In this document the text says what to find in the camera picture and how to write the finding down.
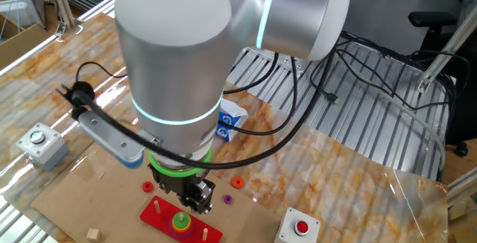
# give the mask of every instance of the orange ring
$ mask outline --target orange ring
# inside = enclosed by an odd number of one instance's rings
[[[232,180],[232,186],[235,187],[236,189],[242,189],[244,187],[245,181],[244,178],[242,177],[234,177]]]

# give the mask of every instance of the green ring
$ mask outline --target green ring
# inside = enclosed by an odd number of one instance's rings
[[[188,177],[192,176],[198,172],[203,171],[202,168],[191,168],[186,171],[173,171],[168,168],[164,168],[163,166],[159,165],[157,161],[154,159],[151,150],[148,150],[148,157],[149,157],[149,162],[151,162],[151,165],[161,174],[164,174],[169,177]],[[203,159],[204,162],[209,162],[210,159],[212,158],[212,148],[209,149],[209,152],[207,152],[206,158]]]
[[[184,221],[179,220],[179,214],[180,213],[182,213],[184,215]],[[178,212],[178,213],[176,213],[176,215],[174,215],[174,217],[172,218],[172,221],[174,223],[174,226],[177,227],[177,229],[184,229],[184,228],[187,227],[187,225],[191,221],[191,217],[189,216],[189,214],[187,214],[185,212]]]

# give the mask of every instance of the red ring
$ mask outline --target red ring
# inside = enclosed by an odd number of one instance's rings
[[[152,185],[152,182],[145,182],[142,184],[142,191],[151,192],[152,189],[154,189],[154,185]]]
[[[244,187],[245,181],[244,178],[242,177],[234,177],[232,180],[232,186],[235,187],[236,189],[242,189]]]

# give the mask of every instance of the blue and white box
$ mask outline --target blue and white box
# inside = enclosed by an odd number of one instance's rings
[[[224,123],[233,125],[234,127],[241,127],[247,121],[248,113],[246,109],[240,107],[235,102],[222,98],[219,119]],[[226,128],[220,123],[217,126],[217,136],[220,136],[228,142],[231,141],[236,134],[237,131]]]

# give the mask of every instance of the cardboard box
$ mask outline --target cardboard box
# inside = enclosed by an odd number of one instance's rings
[[[5,22],[5,16],[0,14],[0,31]],[[41,25],[35,24],[28,29],[20,27],[7,19],[3,37],[0,43],[0,70],[46,40],[48,35]]]

